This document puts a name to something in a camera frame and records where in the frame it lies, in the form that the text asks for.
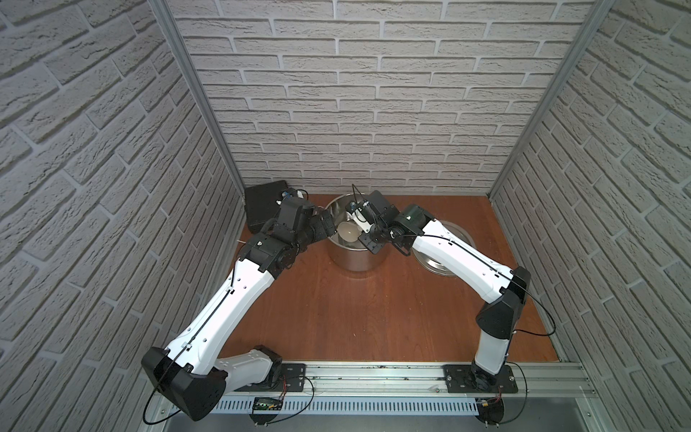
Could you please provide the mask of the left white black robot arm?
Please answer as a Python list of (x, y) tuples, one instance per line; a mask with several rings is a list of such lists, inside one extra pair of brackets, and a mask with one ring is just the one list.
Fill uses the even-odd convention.
[(288, 195), (239, 250), (229, 277), (210, 302), (166, 347), (151, 347), (141, 364), (156, 392), (198, 421), (226, 392), (255, 385), (281, 387), (282, 358), (257, 346), (244, 355), (221, 359), (231, 333), (253, 303), (290, 268), (308, 246), (334, 235), (331, 213)]

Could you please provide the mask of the beige plastic ladle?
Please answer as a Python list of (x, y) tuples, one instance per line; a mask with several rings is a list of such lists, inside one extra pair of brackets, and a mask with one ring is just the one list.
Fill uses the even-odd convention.
[(337, 226), (337, 233), (340, 239), (348, 243), (355, 243), (359, 241), (360, 235), (363, 233), (361, 228), (353, 221), (342, 221)]

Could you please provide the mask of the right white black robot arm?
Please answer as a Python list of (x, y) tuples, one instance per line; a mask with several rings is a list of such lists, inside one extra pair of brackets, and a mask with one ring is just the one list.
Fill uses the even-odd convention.
[(490, 392), (506, 364), (516, 324), (527, 302), (529, 271), (521, 266), (512, 269), (484, 256), (416, 204), (399, 211), (378, 191), (357, 194), (347, 205), (347, 219), (359, 227), (358, 239), (370, 252), (376, 254), (386, 244), (405, 256), (417, 251), (478, 293), (484, 301), (476, 316), (480, 341), (466, 382), (479, 391)]

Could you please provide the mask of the stainless steel pot lid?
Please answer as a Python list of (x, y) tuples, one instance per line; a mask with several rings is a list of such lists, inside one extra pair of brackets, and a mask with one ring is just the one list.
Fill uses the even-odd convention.
[(476, 250), (448, 230), (441, 221), (433, 220), (414, 239), (413, 250), (424, 254), (469, 283), (482, 276)]

